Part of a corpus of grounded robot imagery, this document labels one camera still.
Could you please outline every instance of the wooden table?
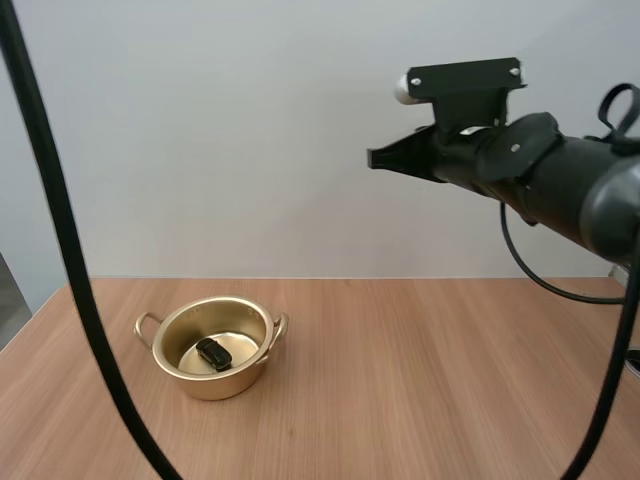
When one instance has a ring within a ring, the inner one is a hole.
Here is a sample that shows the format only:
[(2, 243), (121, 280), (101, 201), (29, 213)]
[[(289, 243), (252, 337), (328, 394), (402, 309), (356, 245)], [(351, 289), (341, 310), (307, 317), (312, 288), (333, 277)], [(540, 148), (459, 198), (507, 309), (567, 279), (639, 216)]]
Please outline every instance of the wooden table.
[[(611, 279), (558, 283), (622, 293)], [(142, 417), (193, 480), (558, 478), (591, 416), (619, 311), (520, 279), (94, 285)], [(291, 325), (252, 388), (202, 402), (159, 370), (133, 322), (216, 294), (286, 311)], [(109, 398), (67, 289), (0, 353), (0, 432), (3, 479), (157, 478)], [(638, 472), (640, 380), (625, 373), (584, 478)]]

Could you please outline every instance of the black object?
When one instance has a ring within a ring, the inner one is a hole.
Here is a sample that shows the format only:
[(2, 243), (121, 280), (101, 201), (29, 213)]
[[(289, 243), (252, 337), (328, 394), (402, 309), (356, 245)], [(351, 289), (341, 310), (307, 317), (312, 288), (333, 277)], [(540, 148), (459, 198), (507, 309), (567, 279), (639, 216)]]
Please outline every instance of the black object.
[(413, 67), (407, 87), (414, 100), (433, 104), (438, 130), (449, 139), (467, 127), (504, 125), (507, 95), (524, 85), (520, 61), (499, 58)]
[[(624, 90), (631, 90), (632, 105), (616, 128), (606, 114)], [(502, 105), (502, 98), (494, 101)], [(600, 119), (612, 129), (603, 139), (564, 136), (549, 113), (498, 127), (486, 126), (488, 116), (469, 116), (480, 118), (476, 126), (484, 127), (469, 135), (459, 127), (443, 129), (436, 114), (434, 125), (369, 150), (369, 166), (495, 198), (527, 223), (542, 223), (607, 260), (628, 265), (640, 222), (640, 139), (625, 134), (639, 115), (640, 90), (630, 84), (611, 90), (600, 107)]]
[(196, 350), (209, 365), (219, 372), (228, 370), (231, 367), (233, 358), (229, 351), (211, 338), (200, 340), (196, 344)]
[(100, 322), (58, 151), (11, 0), (0, 0), (0, 46), (38, 164), (71, 292), (102, 378), (122, 421), (160, 478), (181, 480), (136, 411)]

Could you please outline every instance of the aluminum pot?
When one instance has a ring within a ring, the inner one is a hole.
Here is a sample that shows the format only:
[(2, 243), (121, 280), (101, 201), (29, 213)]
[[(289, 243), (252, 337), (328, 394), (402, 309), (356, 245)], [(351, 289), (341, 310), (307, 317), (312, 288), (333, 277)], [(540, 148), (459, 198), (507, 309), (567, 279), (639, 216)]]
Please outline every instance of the aluminum pot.
[[(153, 341), (142, 333), (147, 318), (160, 324)], [(286, 314), (274, 321), (267, 310), (245, 298), (211, 297), (185, 305), (164, 321), (145, 312), (136, 320), (134, 332), (160, 368), (187, 394), (221, 400), (246, 390), (258, 379), (288, 325)], [(228, 370), (217, 371), (198, 354), (196, 344), (205, 338), (231, 354)]]

